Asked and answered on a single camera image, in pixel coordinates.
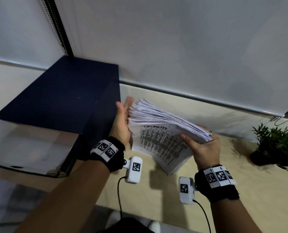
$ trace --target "person's right hand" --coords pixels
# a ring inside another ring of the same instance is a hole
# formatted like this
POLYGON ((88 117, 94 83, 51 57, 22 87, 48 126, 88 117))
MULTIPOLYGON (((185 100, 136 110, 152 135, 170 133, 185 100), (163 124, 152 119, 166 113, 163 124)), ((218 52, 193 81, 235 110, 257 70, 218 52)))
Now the person's right hand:
POLYGON ((181 139, 193 151, 194 159, 197 164, 198 170, 207 169, 210 166, 220 164, 220 139, 214 133, 211 135, 212 141, 202 145, 193 141, 188 135, 181 134, 181 139))

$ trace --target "black plant pot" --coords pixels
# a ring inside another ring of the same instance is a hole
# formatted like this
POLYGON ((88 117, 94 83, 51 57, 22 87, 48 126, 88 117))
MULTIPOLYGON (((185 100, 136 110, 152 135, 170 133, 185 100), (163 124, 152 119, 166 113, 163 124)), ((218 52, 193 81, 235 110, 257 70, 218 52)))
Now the black plant pot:
POLYGON ((258 150, 254 151, 252 154, 250 154, 250 159, 257 166, 274 164, 272 159, 266 157, 263 153, 259 152, 258 150))

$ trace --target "potted plant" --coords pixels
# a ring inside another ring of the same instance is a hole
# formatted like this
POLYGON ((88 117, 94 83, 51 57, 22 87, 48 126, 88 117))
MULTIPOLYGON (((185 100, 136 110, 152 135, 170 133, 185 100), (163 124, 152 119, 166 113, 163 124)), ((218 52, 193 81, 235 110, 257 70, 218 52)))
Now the potted plant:
POLYGON ((251 161, 263 166, 277 164, 286 169, 288 167, 288 127, 269 129, 261 124, 257 129, 253 127, 257 136, 258 148, 250 155, 251 161))

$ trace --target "black cable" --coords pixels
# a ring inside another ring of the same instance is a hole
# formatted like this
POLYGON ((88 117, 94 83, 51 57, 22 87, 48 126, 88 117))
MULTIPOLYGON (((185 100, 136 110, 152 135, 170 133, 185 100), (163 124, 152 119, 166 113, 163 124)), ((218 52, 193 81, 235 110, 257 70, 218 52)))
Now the black cable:
POLYGON ((207 222, 208 222, 208 226, 209 226, 209 231, 211 233, 211 227, 210 227, 210 223, 209 223, 209 220, 208 220, 208 217, 206 215, 206 212, 204 211, 203 207, 201 206, 200 203, 198 203, 196 200, 193 200, 195 203, 199 204, 199 206, 201 207, 202 211, 204 212, 204 215, 206 216, 206 219, 207 219, 207 222))
POLYGON ((120 203, 120 196, 119 196, 119 182, 124 179, 124 178, 127 178, 126 176, 123 176, 119 179, 118 181, 118 185, 117 185, 117 193, 118 193, 118 202, 119 202, 119 207, 120 207, 120 218, 123 218, 123 211, 121 209, 121 203, 120 203))

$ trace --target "white shoe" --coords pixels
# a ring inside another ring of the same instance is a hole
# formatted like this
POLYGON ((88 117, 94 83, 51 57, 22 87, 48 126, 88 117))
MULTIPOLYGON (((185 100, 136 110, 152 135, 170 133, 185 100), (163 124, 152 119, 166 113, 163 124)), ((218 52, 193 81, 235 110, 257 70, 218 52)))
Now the white shoe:
POLYGON ((148 224, 148 229, 150 229, 154 233, 160 233, 160 224, 157 221, 151 221, 148 224))
POLYGON ((120 221, 120 212, 118 210, 112 211, 112 213, 110 214, 105 229, 115 225, 116 223, 118 223, 120 221))

